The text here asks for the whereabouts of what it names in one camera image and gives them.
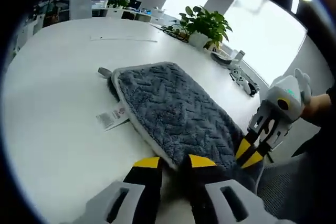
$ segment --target black sleeve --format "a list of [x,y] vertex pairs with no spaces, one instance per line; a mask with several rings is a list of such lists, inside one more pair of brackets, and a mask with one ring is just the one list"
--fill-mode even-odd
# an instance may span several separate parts
[[327,94],[330,97],[332,105],[336,105],[336,85],[332,86],[330,89],[327,90]]

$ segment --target white plant pot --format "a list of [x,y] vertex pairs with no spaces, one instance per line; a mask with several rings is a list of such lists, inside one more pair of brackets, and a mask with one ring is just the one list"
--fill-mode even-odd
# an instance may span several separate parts
[[200,50],[203,49],[208,41],[210,41],[210,39],[206,35],[198,32],[191,34],[189,37],[189,44]]

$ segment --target towel tag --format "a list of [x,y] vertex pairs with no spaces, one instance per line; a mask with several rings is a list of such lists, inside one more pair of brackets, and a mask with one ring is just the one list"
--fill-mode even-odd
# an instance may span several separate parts
[[104,130],[108,131],[125,122],[128,119],[128,116],[123,104],[120,101],[113,107],[112,111],[99,114],[96,118],[103,126]]

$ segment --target potted plant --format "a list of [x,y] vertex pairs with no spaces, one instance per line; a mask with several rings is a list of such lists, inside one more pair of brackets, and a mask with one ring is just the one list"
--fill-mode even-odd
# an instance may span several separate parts
[[112,8],[123,9],[124,7],[127,7],[130,2],[128,0],[109,0],[107,4]]
[[210,13],[204,7],[195,6],[191,9],[185,8],[186,13],[180,13],[181,21],[178,24],[163,27],[164,30],[180,34],[186,38],[190,44],[196,47],[209,48],[215,45],[219,48],[219,43],[226,40],[228,36],[226,30],[232,31],[227,20],[218,11]]

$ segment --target green leaves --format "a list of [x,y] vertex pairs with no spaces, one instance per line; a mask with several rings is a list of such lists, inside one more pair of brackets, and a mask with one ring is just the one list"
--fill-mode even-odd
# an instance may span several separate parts
[[175,24],[163,28],[181,35],[186,39],[195,32],[204,34],[210,39],[206,44],[207,48],[211,45],[219,47],[223,38],[229,41],[226,31],[232,31],[232,29],[229,26],[228,21],[218,11],[210,13],[203,6],[194,6],[193,9],[187,6],[185,12],[186,13],[179,13],[181,16],[180,23],[176,20],[172,20]]
[[229,27],[229,25],[226,25],[226,29],[228,29],[229,31],[232,31],[232,29],[231,29],[231,27]]
[[195,7],[193,8],[193,11],[196,12],[196,13],[199,13],[201,10],[202,10],[202,9],[201,9],[200,7],[198,7],[198,6],[195,6]]
[[187,17],[185,13],[179,13],[179,15],[182,17],[182,19]]
[[193,10],[191,10],[191,8],[189,6],[187,6],[185,8],[185,12],[189,15],[189,16],[194,16]]
[[215,20],[217,22],[223,22],[224,21],[224,17],[222,14],[219,14],[219,13],[215,13]]
[[229,38],[227,37],[227,34],[226,33],[222,33],[222,35],[224,36],[224,38],[229,41]]

